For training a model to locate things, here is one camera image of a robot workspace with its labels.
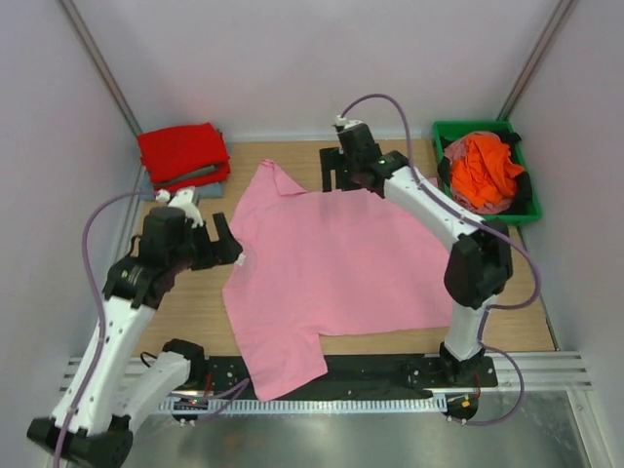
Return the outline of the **pink t shirt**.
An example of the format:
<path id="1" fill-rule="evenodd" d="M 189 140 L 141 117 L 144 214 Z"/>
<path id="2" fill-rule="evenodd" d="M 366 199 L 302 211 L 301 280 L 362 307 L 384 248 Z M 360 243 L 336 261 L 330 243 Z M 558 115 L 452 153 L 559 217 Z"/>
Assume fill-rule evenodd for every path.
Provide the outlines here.
<path id="1" fill-rule="evenodd" d="M 365 190 L 309 192 L 264 160 L 230 223 L 242 245 L 223 291 L 262 401 L 324 375 L 321 337 L 445 328 L 448 253 Z"/>

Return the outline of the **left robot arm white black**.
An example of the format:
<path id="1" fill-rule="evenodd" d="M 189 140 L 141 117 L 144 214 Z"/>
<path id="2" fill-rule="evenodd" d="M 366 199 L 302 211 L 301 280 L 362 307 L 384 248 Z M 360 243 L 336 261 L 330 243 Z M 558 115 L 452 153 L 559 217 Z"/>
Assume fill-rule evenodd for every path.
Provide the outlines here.
<path id="1" fill-rule="evenodd" d="M 216 240 L 196 208 L 154 208 L 130 253 L 110 267 L 96 293 L 97 326 L 71 384 L 53 413 L 33 419 L 26 432 L 55 461 L 122 466 L 147 416 L 175 390 L 205 382 L 203 347 L 172 339 L 134 384 L 119 389 L 138 339 L 176 275 L 232 264 L 241 254 L 224 214 L 213 220 Z"/>

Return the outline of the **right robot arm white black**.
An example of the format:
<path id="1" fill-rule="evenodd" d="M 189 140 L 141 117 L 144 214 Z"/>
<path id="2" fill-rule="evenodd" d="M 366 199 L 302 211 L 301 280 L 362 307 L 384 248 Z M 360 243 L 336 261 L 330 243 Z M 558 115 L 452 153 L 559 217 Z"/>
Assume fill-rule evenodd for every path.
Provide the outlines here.
<path id="1" fill-rule="evenodd" d="M 484 361 L 487 314 L 513 274 L 506 225 L 485 221 L 445 197 L 406 156 L 383 152 L 365 123 L 340 117 L 334 127 L 339 146 L 320 153 L 323 189 L 366 189 L 413 216 L 447 250 L 444 286 L 452 313 L 439 372 L 452 386 L 473 382 Z"/>

